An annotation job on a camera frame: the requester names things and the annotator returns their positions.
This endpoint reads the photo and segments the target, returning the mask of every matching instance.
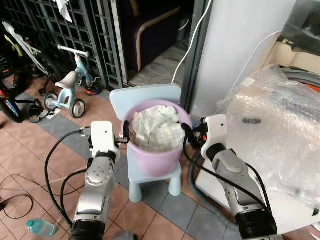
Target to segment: water bottle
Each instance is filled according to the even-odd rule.
[[[51,237],[56,233],[56,226],[40,218],[29,220],[26,225],[30,233],[43,237]]]

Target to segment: checkered cloth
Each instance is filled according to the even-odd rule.
[[[148,152],[162,153],[180,147],[185,132],[180,114],[172,106],[157,105],[136,113],[131,126],[136,133],[135,143]]]

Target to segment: bubble wrap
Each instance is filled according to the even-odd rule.
[[[320,206],[320,94],[277,66],[252,73],[218,103],[227,146],[253,165],[269,190]]]

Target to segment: metal gate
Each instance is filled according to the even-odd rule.
[[[2,0],[3,18],[19,32],[36,31],[43,48],[88,51],[86,63],[105,87],[123,87],[110,0],[71,0],[66,21],[52,0]]]

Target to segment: pink bucket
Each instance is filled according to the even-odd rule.
[[[131,123],[135,113],[140,113],[145,109],[152,108],[157,105],[172,106],[180,114],[180,123],[188,124],[192,128],[192,122],[190,116],[179,105],[166,101],[166,100],[148,100],[130,109],[122,120],[121,129],[124,129],[124,122],[129,121]],[[170,174],[175,170],[179,158],[182,153],[182,146],[167,152],[148,152],[140,149],[138,146],[129,142],[128,148],[132,149],[132,153],[136,159],[137,165],[140,170],[152,177],[161,177]]]

